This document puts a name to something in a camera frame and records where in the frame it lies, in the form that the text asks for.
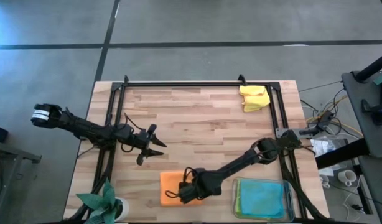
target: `wooden table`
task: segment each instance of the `wooden table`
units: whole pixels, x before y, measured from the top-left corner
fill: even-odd
[[[104,124],[111,83],[96,83],[87,120]],[[296,82],[281,81],[281,89],[289,127],[304,128],[305,118]],[[129,202],[130,210],[126,222],[250,221],[237,219],[231,211],[233,179],[282,179],[278,160],[269,165],[249,166],[226,179],[222,185],[222,195],[206,198],[202,206],[162,207],[159,201],[160,172],[184,170],[187,166],[215,170],[242,155],[256,140],[274,137],[269,107],[244,113],[242,101],[238,87],[126,88],[123,111],[138,126],[147,128],[151,123],[157,124],[157,137],[167,144],[167,148],[152,146],[151,148],[165,154],[145,159],[142,166],[136,164],[140,150],[124,153],[118,144],[111,182],[116,195]],[[80,152],[89,148],[91,143],[83,142]],[[295,155],[304,192],[320,212],[329,217],[313,154],[298,149]],[[82,204],[76,194],[91,191],[97,157],[98,150],[95,149],[77,160],[65,207],[65,218],[74,214]],[[296,196],[294,206],[299,217]]]

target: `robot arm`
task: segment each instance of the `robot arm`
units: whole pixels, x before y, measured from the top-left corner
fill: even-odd
[[[273,140],[272,138],[262,138],[252,144],[242,156],[233,160],[229,164],[218,170],[205,170],[204,168],[188,167],[184,172],[183,182],[179,183],[179,192],[166,192],[168,197],[179,197],[182,203],[188,203],[193,199],[202,200],[211,195],[221,195],[221,183],[229,176],[238,171],[253,165],[255,163],[269,164],[277,159],[277,155],[283,147],[282,142],[287,142],[289,147],[297,147],[301,142],[297,136],[289,131],[282,140]],[[186,182],[187,170],[193,175],[191,183]]]
[[[150,125],[148,130],[142,129],[134,134],[134,128],[128,124],[119,124],[118,126],[98,124],[79,118],[69,112],[68,108],[62,110],[58,105],[36,104],[32,115],[32,124],[41,128],[60,128],[67,130],[77,138],[87,138],[91,143],[99,148],[109,146],[115,141],[141,149],[137,158],[137,164],[142,165],[144,157],[163,155],[162,152],[149,148],[149,143],[166,147],[166,145],[156,138],[154,131],[156,125]]]
[[[297,149],[300,148],[301,145],[302,143],[299,138],[291,130],[286,131],[276,140],[272,138],[262,138],[252,144],[250,149],[248,149],[242,156],[218,170],[207,171],[204,168],[193,169],[187,167],[184,170],[183,182],[179,183],[179,192],[176,194],[166,191],[165,194],[171,198],[179,197],[180,201],[184,204],[189,203],[194,199],[202,200],[211,195],[221,195],[221,183],[229,176],[255,163],[269,164],[272,161],[275,161],[278,155],[283,153],[284,150]],[[283,164],[282,172],[284,173],[284,179],[292,185],[297,196],[303,201],[311,215],[315,219],[327,220],[327,218],[311,203],[301,187],[298,186],[292,174],[286,168],[285,158],[283,156],[279,156],[279,162]],[[186,182],[189,174],[193,175],[191,183]]]

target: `white cup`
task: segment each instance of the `white cup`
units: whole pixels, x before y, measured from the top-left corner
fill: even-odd
[[[345,170],[338,173],[338,179],[349,187],[352,185],[352,182],[357,180],[357,175],[351,170]]]
[[[330,188],[329,178],[326,175],[320,174],[321,185],[325,188]]]

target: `blue cloth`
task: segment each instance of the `blue cloth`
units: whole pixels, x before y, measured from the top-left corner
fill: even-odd
[[[240,180],[240,211],[254,217],[282,218],[282,184],[260,180]]]

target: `concrete floor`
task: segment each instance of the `concrete floor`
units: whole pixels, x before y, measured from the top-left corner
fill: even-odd
[[[0,0],[0,45],[102,44],[113,5]],[[112,43],[382,40],[379,0],[122,0],[116,18]],[[30,117],[36,103],[67,106],[85,117],[100,55],[101,49],[0,50],[0,126],[10,132],[8,144],[43,155],[39,165],[22,166],[24,177],[11,189],[0,223],[61,219],[79,141],[59,129],[36,128]],[[101,79],[234,80],[242,73],[250,80],[296,80],[302,90],[338,81],[381,55],[382,45],[110,49]],[[321,107],[341,88],[338,83],[300,97]],[[342,122],[358,128],[350,103],[339,108]],[[331,217],[346,220],[346,192],[325,194]]]

